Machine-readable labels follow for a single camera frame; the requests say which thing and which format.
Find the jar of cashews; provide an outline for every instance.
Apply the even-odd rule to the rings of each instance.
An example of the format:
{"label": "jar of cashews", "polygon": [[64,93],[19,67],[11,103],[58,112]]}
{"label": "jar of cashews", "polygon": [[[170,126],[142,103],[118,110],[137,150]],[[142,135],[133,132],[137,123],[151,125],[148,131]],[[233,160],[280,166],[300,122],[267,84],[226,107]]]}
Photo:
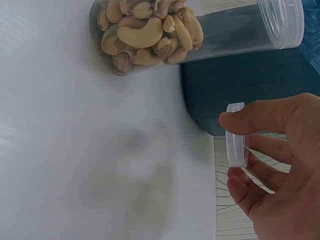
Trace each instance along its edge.
{"label": "jar of cashews", "polygon": [[257,0],[195,13],[190,6],[201,2],[97,0],[89,16],[91,37],[109,69],[122,76],[213,57],[294,48],[302,41],[301,0]]}

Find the clear plastic jar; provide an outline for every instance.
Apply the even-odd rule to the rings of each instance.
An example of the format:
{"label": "clear plastic jar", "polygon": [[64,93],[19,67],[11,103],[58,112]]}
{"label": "clear plastic jar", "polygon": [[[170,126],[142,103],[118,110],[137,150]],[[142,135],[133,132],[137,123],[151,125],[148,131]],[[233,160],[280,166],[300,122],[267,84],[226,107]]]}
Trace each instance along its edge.
{"label": "clear plastic jar", "polygon": [[192,0],[97,0],[91,37],[110,70],[126,76],[152,67],[226,55],[294,48],[304,34],[301,0],[195,16]]}

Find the cashew nut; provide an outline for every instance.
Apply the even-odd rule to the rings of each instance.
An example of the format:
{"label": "cashew nut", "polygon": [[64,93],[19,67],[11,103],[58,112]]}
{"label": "cashew nut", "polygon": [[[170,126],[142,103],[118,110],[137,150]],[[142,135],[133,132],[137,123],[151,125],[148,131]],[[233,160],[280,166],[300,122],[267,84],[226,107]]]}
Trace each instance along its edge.
{"label": "cashew nut", "polygon": [[162,57],[168,57],[177,49],[178,41],[174,38],[162,38],[157,45],[153,46],[153,51]]}
{"label": "cashew nut", "polygon": [[184,7],[184,2],[183,1],[174,1],[173,3],[170,4],[168,13],[173,15],[177,14],[180,12],[180,10]]}
{"label": "cashew nut", "polygon": [[188,51],[184,48],[178,48],[175,52],[168,56],[166,59],[169,64],[179,64],[181,63],[188,55]]}
{"label": "cashew nut", "polygon": [[193,46],[191,36],[188,30],[186,29],[184,23],[178,16],[173,16],[173,20],[174,20],[174,26],[175,26],[175,33],[181,45],[185,50],[191,51],[194,48],[194,46]]}
{"label": "cashew nut", "polygon": [[130,56],[125,52],[112,56],[112,61],[114,67],[122,73],[130,72],[134,66],[130,61]]}
{"label": "cashew nut", "polygon": [[152,55],[150,49],[141,48],[136,53],[133,63],[143,66],[155,66],[166,59],[166,56]]}
{"label": "cashew nut", "polygon": [[149,19],[154,14],[154,5],[150,2],[144,1],[135,6],[133,15],[137,19]]}
{"label": "cashew nut", "polygon": [[107,18],[107,9],[102,9],[98,16],[97,16],[97,20],[98,20],[98,26],[102,31],[106,31],[109,28],[110,25],[110,21]]}
{"label": "cashew nut", "polygon": [[135,7],[143,2],[151,2],[151,0],[120,0],[120,10],[122,14],[131,16],[133,15],[133,10]]}
{"label": "cashew nut", "polygon": [[110,38],[112,35],[117,34],[117,30],[118,30],[117,24],[111,25],[107,30],[105,30],[105,32],[102,36],[102,39],[101,39],[101,43],[103,43],[105,40]]}
{"label": "cashew nut", "polygon": [[194,32],[193,44],[201,46],[202,42],[204,41],[204,32],[202,30],[202,26],[199,20],[193,14],[189,14],[189,16],[190,16],[190,20],[191,20],[191,24]]}
{"label": "cashew nut", "polygon": [[170,5],[175,1],[184,3],[186,0],[155,0],[154,14],[164,20],[168,16]]}
{"label": "cashew nut", "polygon": [[162,21],[157,17],[152,17],[148,20],[145,27],[134,29],[127,26],[120,27],[117,30],[119,39],[138,49],[152,47],[162,38],[163,35]]}
{"label": "cashew nut", "polygon": [[107,17],[113,24],[117,24],[122,19],[122,13],[119,7],[120,0],[110,0],[107,7]]}
{"label": "cashew nut", "polygon": [[192,10],[191,7],[185,6],[185,8],[186,8],[192,15],[195,15],[195,14],[194,14],[194,11]]}
{"label": "cashew nut", "polygon": [[126,16],[121,19],[121,21],[118,23],[118,27],[128,27],[131,29],[142,29],[146,24],[147,20],[144,19],[138,19],[135,16]]}
{"label": "cashew nut", "polygon": [[137,50],[122,42],[116,34],[107,38],[105,41],[101,43],[102,50],[109,55],[115,56],[120,53],[127,53],[130,56],[130,59],[133,60],[135,57]]}
{"label": "cashew nut", "polygon": [[175,21],[172,16],[166,16],[164,23],[163,23],[163,30],[166,33],[172,33],[175,30]]}
{"label": "cashew nut", "polygon": [[195,32],[194,32],[193,24],[191,23],[191,16],[190,15],[191,15],[191,13],[186,8],[181,9],[181,16],[183,19],[183,24],[190,34],[192,43],[194,43],[196,41],[195,40]]}

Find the hand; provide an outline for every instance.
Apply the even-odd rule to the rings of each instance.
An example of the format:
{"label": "hand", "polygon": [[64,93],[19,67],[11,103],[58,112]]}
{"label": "hand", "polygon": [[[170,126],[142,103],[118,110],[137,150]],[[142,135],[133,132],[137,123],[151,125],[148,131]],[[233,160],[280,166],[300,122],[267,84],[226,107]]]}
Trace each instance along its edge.
{"label": "hand", "polygon": [[[320,240],[320,97],[301,94],[256,101],[236,113],[222,113],[220,124],[249,135],[249,147],[291,165],[278,171],[249,153],[247,170],[268,189],[257,186],[240,168],[228,171],[228,188],[253,221],[260,240]],[[286,134],[272,139],[256,132]]]}

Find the white table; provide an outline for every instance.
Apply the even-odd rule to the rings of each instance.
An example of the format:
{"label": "white table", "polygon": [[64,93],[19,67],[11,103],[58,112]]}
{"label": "white table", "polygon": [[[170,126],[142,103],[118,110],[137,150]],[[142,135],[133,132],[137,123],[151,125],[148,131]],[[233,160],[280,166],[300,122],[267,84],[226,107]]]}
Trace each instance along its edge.
{"label": "white table", "polygon": [[125,240],[146,225],[214,239],[213,138],[186,112],[179,67],[108,74],[92,3],[0,3],[0,239]]}

